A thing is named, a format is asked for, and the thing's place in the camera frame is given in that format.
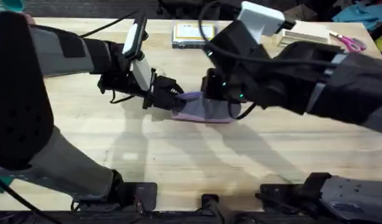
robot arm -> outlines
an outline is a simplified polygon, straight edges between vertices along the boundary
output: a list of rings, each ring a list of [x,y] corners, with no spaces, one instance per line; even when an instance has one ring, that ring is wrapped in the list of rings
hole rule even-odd
[[[382,60],[345,54],[340,47],[312,42],[288,45],[271,60],[259,44],[259,36],[272,35],[275,30],[291,25],[279,19],[278,11],[270,12],[250,4],[243,2],[238,20],[204,47],[215,65],[203,79],[202,91],[207,98],[232,103],[250,101],[263,109],[280,106],[298,114],[336,119],[382,133]],[[260,26],[255,21],[264,21],[277,29]],[[213,49],[212,44],[233,54],[271,62],[228,57]],[[283,65],[281,60],[301,63]],[[333,65],[303,63],[312,60]]]
[[[75,202],[87,204],[124,207],[133,204],[135,194],[155,197],[156,184],[125,183],[115,170],[99,165],[65,139],[54,126],[43,83],[43,76],[49,75],[101,74],[98,86],[102,92],[121,91],[144,97],[146,106],[167,106],[150,99],[154,96],[151,86],[168,79],[157,77],[149,67],[147,73],[144,69],[147,63],[140,48],[146,38],[145,25],[145,17],[136,19],[134,35],[123,45],[29,26],[19,14],[0,12],[0,175],[68,194]],[[130,71],[131,63],[142,65]],[[146,77],[148,84],[143,83]],[[154,208],[154,200],[145,205],[146,210]]]
[[[304,213],[342,223],[382,223],[381,181],[311,173],[303,184],[262,184],[255,196],[266,211]]]

scissors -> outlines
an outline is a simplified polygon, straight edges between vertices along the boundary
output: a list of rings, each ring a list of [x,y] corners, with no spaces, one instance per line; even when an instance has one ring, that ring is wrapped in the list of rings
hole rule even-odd
[[[358,53],[358,52],[361,52],[363,50],[366,50],[366,48],[367,48],[366,44],[357,38],[346,37],[344,35],[340,35],[340,34],[333,32],[333,31],[329,31],[329,34],[336,37],[338,40],[340,40],[342,43],[344,43],[349,52]]]

wire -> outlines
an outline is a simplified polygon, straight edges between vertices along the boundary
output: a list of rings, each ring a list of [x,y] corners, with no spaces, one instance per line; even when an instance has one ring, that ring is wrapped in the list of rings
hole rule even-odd
[[[34,222],[33,222],[32,224],[35,224],[35,223],[36,223],[36,221],[37,221],[37,218],[38,218],[38,217],[35,217],[35,219],[34,219]]]
[[[260,219],[258,217],[254,217],[253,215],[245,213],[245,212],[240,212],[240,213],[235,214],[232,217],[230,223],[232,223],[232,224],[244,223],[245,219],[250,219],[255,224],[259,224],[259,223],[261,223],[261,224],[268,224],[267,222],[263,221],[262,219]]]
[[[110,101],[110,103],[112,103],[112,104],[116,104],[116,103],[124,102],[126,100],[130,100],[130,99],[134,98],[134,96],[128,96],[128,97],[122,98],[120,100],[115,100],[115,98],[116,98],[115,90],[112,90],[112,100]]]
[[[141,208],[141,210],[139,210],[138,212],[140,213],[140,214],[144,214],[144,215],[146,215],[147,214],[147,211],[146,211],[146,209],[144,208],[144,204],[143,204],[143,202],[142,202],[142,200],[139,198],[139,197],[137,197],[137,195],[134,195],[134,199],[135,199],[135,201],[137,202],[137,206],[139,205],[140,206],[140,208]]]
[[[135,224],[135,223],[137,223],[137,222],[140,222],[141,220],[143,220],[143,218],[137,218],[137,219],[135,219],[135,220],[129,222],[129,224]]]
[[[35,214],[33,214],[33,213],[25,214],[25,215],[22,216],[22,219],[21,219],[19,222],[14,222],[13,224],[23,224],[23,223],[26,222],[30,217],[33,217],[33,216],[35,216]]]
[[[33,204],[29,203],[26,199],[21,197],[17,192],[11,189],[11,187],[7,186],[3,181],[0,180],[0,188],[5,190],[9,195],[11,195],[14,199],[16,199],[19,203],[23,204],[23,206],[29,208],[34,213],[38,214],[39,216],[47,219],[48,221],[54,223],[54,224],[63,224],[62,222],[58,221],[56,218],[51,217],[50,215],[44,213],[43,211],[39,210],[37,207],[33,206]]]
[[[258,105],[257,103],[253,103],[248,109],[246,109],[244,113],[242,113],[241,115],[237,117],[234,117],[233,112],[231,111],[231,103],[227,101],[227,111],[231,118],[235,120],[241,120],[245,118],[247,115],[249,115],[257,105]]]
[[[203,210],[205,210],[205,209],[208,209],[210,207],[210,204],[205,204],[204,206],[202,206],[202,207],[200,207],[200,208],[198,208],[198,209],[196,209],[194,212],[195,213],[198,213],[198,212],[201,212],[201,211],[203,211]]]
[[[0,221],[3,221],[3,220],[8,220],[10,218],[14,217],[14,214],[10,214],[10,215],[6,215],[5,217],[1,217],[0,218]]]
[[[71,202],[71,212],[77,212],[81,206],[81,203],[78,203],[76,207],[74,207],[75,202],[72,200]]]
[[[220,47],[217,47],[215,44],[210,42],[206,35],[203,33],[202,30],[202,20],[205,17],[205,14],[207,11],[214,6],[215,4],[220,3],[219,0],[212,1],[203,7],[201,10],[201,13],[199,14],[198,17],[198,28],[199,28],[199,33],[202,36],[202,38],[205,41],[205,45],[212,50],[212,52],[216,52],[218,54],[221,54],[223,56],[237,59],[237,60],[242,60],[242,61],[247,61],[247,62],[256,62],[256,63],[264,63],[264,64],[270,64],[270,65],[276,65],[276,66],[287,66],[287,65],[314,65],[314,66],[321,66],[321,67],[328,67],[328,68],[336,68],[338,64],[335,63],[330,63],[330,62],[324,62],[320,60],[299,60],[299,59],[286,59],[286,60],[275,60],[275,59],[266,59],[266,58],[257,58],[257,57],[246,57],[243,55],[239,54],[234,54],[232,52],[229,52],[227,50],[224,50]]]
[[[110,27],[110,26],[112,26],[112,25],[115,25],[115,24],[121,22],[121,21],[124,20],[124,19],[127,19],[128,17],[130,17],[130,16],[136,14],[137,12],[139,12],[139,11],[136,10],[136,11],[134,11],[134,12],[131,12],[130,14],[127,14],[127,15],[125,15],[125,16],[123,16],[123,17],[120,17],[119,19],[117,19],[117,20],[115,20],[115,21],[113,21],[113,22],[110,22],[110,23],[107,24],[107,25],[104,25],[104,26],[102,26],[102,27],[99,27],[99,28],[97,28],[97,29],[95,29],[95,30],[92,30],[92,31],[90,31],[90,32],[87,32],[86,34],[82,34],[82,35],[79,35],[79,36],[82,37],[82,38],[84,38],[84,37],[88,37],[88,36],[90,36],[90,35],[92,35],[92,34],[95,34],[95,33],[99,32],[99,31],[105,29],[105,28],[108,28],[108,27]]]
[[[286,215],[296,215],[296,214],[298,214],[298,213],[300,213],[300,212],[302,211],[302,210],[299,209],[299,208],[293,207],[293,206],[288,205],[288,204],[286,204],[286,203],[284,203],[284,202],[280,202],[280,201],[278,201],[277,199],[275,199],[275,198],[273,198],[273,197],[270,197],[270,196],[268,196],[268,195],[266,195],[266,194],[262,194],[262,193],[260,193],[260,194],[258,194],[258,195],[256,195],[256,196],[257,196],[257,198],[259,198],[261,201],[269,200],[270,202],[273,202],[273,203],[277,204],[279,207],[288,209],[288,211],[284,211],[284,210],[281,211],[282,213],[284,213],[284,214],[286,214]]]

light wood tabletop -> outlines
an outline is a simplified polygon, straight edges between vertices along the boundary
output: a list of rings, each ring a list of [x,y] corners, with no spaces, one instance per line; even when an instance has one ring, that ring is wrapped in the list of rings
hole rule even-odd
[[[36,21],[83,34],[112,20]],[[124,42],[132,23],[126,20],[91,38]],[[326,25],[358,37],[368,46],[364,54],[381,58],[361,24]],[[142,48],[146,58],[186,91],[199,90],[212,65],[201,50],[171,49],[171,30],[172,21],[148,21],[149,38]],[[273,38],[265,37],[263,42],[271,56],[281,51]],[[260,184],[301,183],[311,172],[382,180],[382,134],[280,108],[255,109],[231,124],[172,121],[168,111],[143,110],[141,99],[109,104],[111,93],[100,93],[98,79],[89,74],[45,79],[55,124],[76,147],[100,164],[117,169],[125,181],[156,182],[158,210],[194,210],[204,193],[218,194],[231,208],[254,210],[260,208],[254,198]],[[20,180],[11,186],[42,210],[69,209],[68,195]],[[25,208],[0,194],[0,210]]]

